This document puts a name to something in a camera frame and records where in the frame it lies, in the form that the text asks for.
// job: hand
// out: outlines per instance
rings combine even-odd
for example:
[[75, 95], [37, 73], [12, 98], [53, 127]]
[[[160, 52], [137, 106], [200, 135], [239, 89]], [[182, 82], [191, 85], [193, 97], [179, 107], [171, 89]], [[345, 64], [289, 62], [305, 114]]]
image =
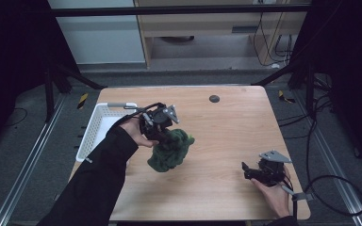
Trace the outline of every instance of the hand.
[[157, 140], [148, 140], [140, 133], [140, 118], [131, 118], [123, 122], [120, 126], [131, 136], [138, 146], [152, 148], [158, 144]]
[[[290, 177], [288, 169], [284, 167], [286, 177]], [[255, 178], [251, 182], [263, 193], [267, 204], [270, 209], [275, 213], [277, 218], [283, 218], [290, 215], [288, 209], [288, 193], [281, 187], [276, 186], [265, 186], [257, 181]]]

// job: white plastic basket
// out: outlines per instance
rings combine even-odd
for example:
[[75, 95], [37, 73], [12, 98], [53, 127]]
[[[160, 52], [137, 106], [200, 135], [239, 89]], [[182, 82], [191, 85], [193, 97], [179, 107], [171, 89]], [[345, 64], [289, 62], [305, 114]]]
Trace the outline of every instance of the white plastic basket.
[[[95, 106], [75, 157], [76, 161], [84, 161], [88, 154], [105, 138], [107, 131], [114, 122], [136, 111], [135, 109], [123, 109], [125, 106], [137, 105], [134, 103], [100, 103]], [[110, 107], [119, 107], [119, 110], [112, 110]]]

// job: black sleeve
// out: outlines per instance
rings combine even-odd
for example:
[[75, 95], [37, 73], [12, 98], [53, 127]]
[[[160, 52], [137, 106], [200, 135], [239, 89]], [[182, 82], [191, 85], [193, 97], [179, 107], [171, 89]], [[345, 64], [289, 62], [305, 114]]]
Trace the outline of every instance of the black sleeve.
[[123, 188], [126, 161], [137, 148], [122, 127], [110, 129], [38, 225], [107, 226]]
[[298, 221], [293, 216], [279, 218], [267, 226], [299, 226]]

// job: green plush toy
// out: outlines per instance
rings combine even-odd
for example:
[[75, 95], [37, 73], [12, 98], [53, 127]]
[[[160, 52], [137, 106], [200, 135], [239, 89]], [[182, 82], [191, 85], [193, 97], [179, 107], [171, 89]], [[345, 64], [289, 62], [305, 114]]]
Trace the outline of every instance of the green plush toy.
[[156, 145], [148, 164], [158, 172], [165, 172], [180, 165], [187, 155], [189, 145], [195, 142], [182, 129], [166, 130], [167, 142]]

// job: tabletop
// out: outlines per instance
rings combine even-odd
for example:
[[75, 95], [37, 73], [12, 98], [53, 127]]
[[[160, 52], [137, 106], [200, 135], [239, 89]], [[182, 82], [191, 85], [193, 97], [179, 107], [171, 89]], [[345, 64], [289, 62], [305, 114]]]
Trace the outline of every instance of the tabletop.
[[[217, 96], [218, 102], [211, 102], [212, 96]], [[274, 218], [241, 169], [242, 161], [258, 169], [260, 153], [276, 150], [289, 157], [262, 87], [109, 88], [101, 91], [97, 102], [175, 105], [180, 122], [169, 129], [180, 128], [195, 138], [183, 163], [167, 172], [152, 169], [147, 164], [152, 148], [140, 147], [130, 159], [110, 220]], [[79, 164], [74, 164], [73, 172]], [[302, 191], [293, 163], [286, 166], [295, 192]], [[298, 207], [298, 219], [309, 218], [307, 202], [299, 201]]]

